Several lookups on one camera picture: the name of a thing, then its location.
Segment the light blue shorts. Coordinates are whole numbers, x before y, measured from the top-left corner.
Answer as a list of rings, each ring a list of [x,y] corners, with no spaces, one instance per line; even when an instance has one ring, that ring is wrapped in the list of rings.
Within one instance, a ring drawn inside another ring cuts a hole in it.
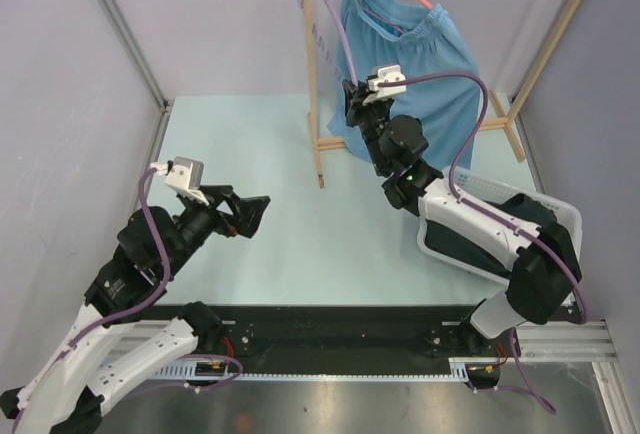
[[[393,34],[372,21],[357,0],[342,0],[340,20],[360,81],[374,68],[393,64],[408,79],[443,72],[479,74],[469,47],[439,4],[405,35]],[[475,81],[450,77],[410,85],[394,98],[391,115],[406,114],[421,121],[429,143],[423,158],[443,169],[452,164],[474,128],[480,104],[481,91]]]

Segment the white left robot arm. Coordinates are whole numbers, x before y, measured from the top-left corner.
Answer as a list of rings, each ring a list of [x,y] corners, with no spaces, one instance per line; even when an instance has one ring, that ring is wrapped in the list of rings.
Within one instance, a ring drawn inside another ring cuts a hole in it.
[[[186,304],[119,359],[108,358],[210,235],[251,238],[271,202],[241,198],[227,185],[200,191],[202,201],[178,197],[184,206],[178,216],[147,204],[131,215],[55,354],[29,384],[2,393],[1,410],[14,432],[93,433],[120,401],[173,361],[221,348],[216,364],[232,363],[221,319],[200,301]]]

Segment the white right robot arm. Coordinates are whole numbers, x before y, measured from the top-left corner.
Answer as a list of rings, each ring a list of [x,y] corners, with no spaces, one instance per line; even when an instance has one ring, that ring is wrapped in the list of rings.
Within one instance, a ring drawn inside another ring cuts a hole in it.
[[[463,321],[461,342],[484,355],[498,336],[525,322],[546,324],[568,297],[587,319],[580,289],[582,272],[570,232],[559,223],[546,227],[509,215],[456,185],[422,157],[428,147],[421,122],[392,116],[393,98],[408,86],[399,78],[365,82],[345,80],[345,121],[361,133],[389,203],[442,225],[483,249],[510,273],[501,292],[481,301]]]

